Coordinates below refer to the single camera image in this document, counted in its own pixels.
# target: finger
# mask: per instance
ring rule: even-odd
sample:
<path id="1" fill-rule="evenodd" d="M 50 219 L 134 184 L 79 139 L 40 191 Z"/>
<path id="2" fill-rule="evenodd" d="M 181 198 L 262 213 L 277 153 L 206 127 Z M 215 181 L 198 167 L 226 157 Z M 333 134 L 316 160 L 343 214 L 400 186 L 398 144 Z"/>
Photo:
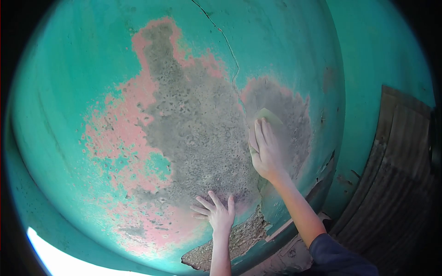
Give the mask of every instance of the finger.
<path id="1" fill-rule="evenodd" d="M 224 205 L 221 203 L 220 199 L 216 196 L 216 194 L 213 191 L 209 191 L 209 196 L 213 200 L 213 203 L 215 203 L 215 206 L 217 208 L 225 208 Z"/>
<path id="2" fill-rule="evenodd" d="M 213 206 L 212 204 L 210 204 L 209 202 L 207 202 L 207 200 L 205 200 L 202 197 L 196 197 L 196 200 L 199 201 L 199 203 L 201 203 L 204 207 L 206 207 L 208 210 L 210 211 L 215 211 L 215 206 Z"/>
<path id="3" fill-rule="evenodd" d="M 201 215 L 201 214 L 193 214 L 192 217 L 196 218 L 196 219 L 208 219 L 209 218 L 208 216 Z"/>
<path id="4" fill-rule="evenodd" d="M 235 201 L 233 200 L 233 195 L 229 196 L 229 200 L 227 201 L 227 207 L 229 208 L 229 214 L 231 216 L 235 215 Z"/>
<path id="5" fill-rule="evenodd" d="M 270 123 L 267 122 L 266 125 L 267 125 L 268 133 L 267 133 L 267 136 L 264 136 L 264 138 L 266 139 L 266 142 L 269 145 L 269 144 L 272 144 L 275 142 L 275 134 L 273 132 L 273 128 L 270 125 Z"/>
<path id="6" fill-rule="evenodd" d="M 263 136 L 263 131 L 261 129 L 261 120 L 258 119 L 255 121 L 255 136 L 256 142 L 258 143 L 258 147 L 261 148 L 266 144 L 266 141 Z"/>
<path id="7" fill-rule="evenodd" d="M 210 215 L 210 211 L 207 209 L 203 209 L 203 208 L 200 208 L 200 207 L 197 207 L 194 205 L 191 205 L 191 209 L 194 210 L 195 212 L 198 212 L 198 213 L 206 215 L 206 216 Z"/>
<path id="8" fill-rule="evenodd" d="M 266 141 L 267 144 L 270 144 L 270 139 L 271 139 L 270 135 L 272 129 L 270 128 L 270 124 L 267 123 L 267 120 L 265 118 L 261 119 L 261 129 L 263 132 L 264 140 Z"/>

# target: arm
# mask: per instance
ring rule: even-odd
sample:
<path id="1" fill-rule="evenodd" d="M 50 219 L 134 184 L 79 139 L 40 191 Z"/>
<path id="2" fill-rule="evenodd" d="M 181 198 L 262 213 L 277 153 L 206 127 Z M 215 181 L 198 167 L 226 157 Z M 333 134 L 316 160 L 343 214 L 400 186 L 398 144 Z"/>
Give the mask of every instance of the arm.
<path id="1" fill-rule="evenodd" d="M 326 233 L 325 227 L 285 171 L 276 137 L 265 118 L 255 121 L 255 135 L 259 153 L 249 145 L 253 166 L 284 200 L 299 235 L 309 248 L 317 236 Z"/>
<path id="2" fill-rule="evenodd" d="M 191 209 L 198 212 L 193 215 L 197 219 L 208 219 L 213 228 L 213 251 L 212 263 L 210 265 L 210 276 L 229 276 L 232 274 L 229 255 L 229 236 L 235 219 L 235 202 L 233 196 L 229 196 L 228 208 L 221 203 L 218 197 L 209 191 L 215 205 L 210 204 L 202 197 L 196 199 L 207 209 L 191 206 Z"/>

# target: crack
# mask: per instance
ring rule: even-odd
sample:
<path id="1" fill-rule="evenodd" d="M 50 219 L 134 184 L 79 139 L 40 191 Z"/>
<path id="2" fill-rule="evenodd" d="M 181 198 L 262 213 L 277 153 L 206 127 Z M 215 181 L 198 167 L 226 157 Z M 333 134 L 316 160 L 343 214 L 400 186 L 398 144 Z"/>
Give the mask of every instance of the crack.
<path id="1" fill-rule="evenodd" d="M 229 40 L 227 39 L 227 36 L 224 34 L 224 32 L 223 32 L 223 30 L 221 29 L 221 28 L 219 28 L 219 27 L 217 27 L 217 25 L 215 24 L 215 22 L 210 18 L 210 16 L 207 14 L 207 12 L 197 3 L 197 2 L 195 2 L 195 0 L 191 0 L 195 5 L 197 5 L 200 9 L 201 9 L 201 11 L 202 12 L 204 12 L 204 14 L 207 16 L 207 18 L 210 20 L 210 22 L 213 24 L 213 26 L 215 27 L 215 28 L 217 28 L 218 29 L 218 31 L 220 31 L 221 32 L 221 34 L 223 35 L 223 37 L 224 37 L 224 39 L 225 39 L 225 41 L 226 41 L 226 43 L 227 43 L 227 46 L 229 47 L 229 50 L 230 50 L 230 54 L 232 55 L 232 57 L 233 57 L 233 59 L 234 59 L 234 61 L 235 61 L 235 64 L 236 64 L 236 68 L 237 68 L 237 70 L 236 70 L 236 73 L 233 75 L 233 77 L 232 77 L 232 89 L 233 89 L 233 91 L 236 93 L 236 95 L 238 96 L 238 101 L 241 103 L 241 105 L 242 105 L 242 107 L 243 107 L 243 110 L 244 110 L 244 114 L 245 114 L 245 116 L 246 116 L 246 118 L 247 118 L 247 111 L 246 111 L 246 108 L 245 108 L 245 106 L 244 106 L 244 103 L 243 103 L 243 101 L 241 100 L 241 97 L 240 97 L 240 94 L 238 93 L 238 90 L 237 90 L 237 88 L 236 88 L 236 85 L 235 85 L 235 79 L 236 79 L 236 76 L 238 76 L 238 73 L 240 72 L 240 66 L 238 65 L 238 60 L 236 59 L 236 56 L 235 56 L 235 54 L 233 53 L 233 50 L 232 50 L 232 47 L 231 47 L 231 45 L 230 45 L 230 43 L 229 43 Z"/>

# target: peeling paint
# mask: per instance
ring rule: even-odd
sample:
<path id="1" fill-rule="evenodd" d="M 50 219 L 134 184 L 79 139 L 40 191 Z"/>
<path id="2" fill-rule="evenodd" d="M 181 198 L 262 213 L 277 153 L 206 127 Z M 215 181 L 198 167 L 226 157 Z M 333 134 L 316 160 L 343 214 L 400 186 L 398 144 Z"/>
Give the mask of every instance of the peeling paint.
<path id="1" fill-rule="evenodd" d="M 92 203 L 105 204 L 116 242 L 145 258 L 165 257 L 207 227 L 191 218 L 197 195 L 233 193 L 239 214 L 260 197 L 245 115 L 224 63 L 210 49 L 194 58 L 180 37 L 170 18 L 134 34 L 142 70 L 117 85 L 119 95 L 93 101 L 84 117 L 85 147 L 101 178 L 90 193 L 110 184 L 120 195 Z"/>

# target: sleeve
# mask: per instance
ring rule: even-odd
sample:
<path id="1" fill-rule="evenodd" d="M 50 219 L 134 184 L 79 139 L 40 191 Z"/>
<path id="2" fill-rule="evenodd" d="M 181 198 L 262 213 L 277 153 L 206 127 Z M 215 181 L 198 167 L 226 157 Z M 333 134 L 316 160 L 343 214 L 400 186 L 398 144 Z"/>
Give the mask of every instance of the sleeve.
<path id="1" fill-rule="evenodd" d="M 314 263 L 312 271 L 328 276 L 358 275 L 377 276 L 376 266 L 361 256 L 348 251 L 329 234 L 320 234 L 310 245 L 310 254 Z"/>

